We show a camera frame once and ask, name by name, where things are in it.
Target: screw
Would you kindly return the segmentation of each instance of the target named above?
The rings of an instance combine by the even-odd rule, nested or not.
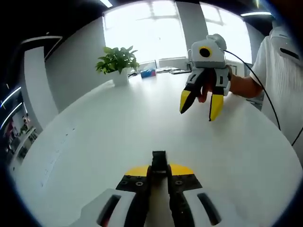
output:
[[[142,186],[143,183],[142,183],[141,181],[138,181],[138,182],[136,182],[136,185],[137,185],[137,186]]]
[[[182,185],[182,184],[183,184],[183,181],[176,181],[175,184],[176,184],[176,185]]]

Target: window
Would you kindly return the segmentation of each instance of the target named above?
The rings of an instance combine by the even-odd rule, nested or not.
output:
[[[170,0],[140,1],[107,11],[104,34],[108,47],[133,45],[138,62],[187,54],[177,8]]]
[[[236,54],[243,61],[251,63],[250,37],[246,24],[241,17],[219,7],[201,3],[206,20],[208,34],[220,34],[226,41],[227,50]],[[226,59],[241,62],[231,54],[225,53]]]

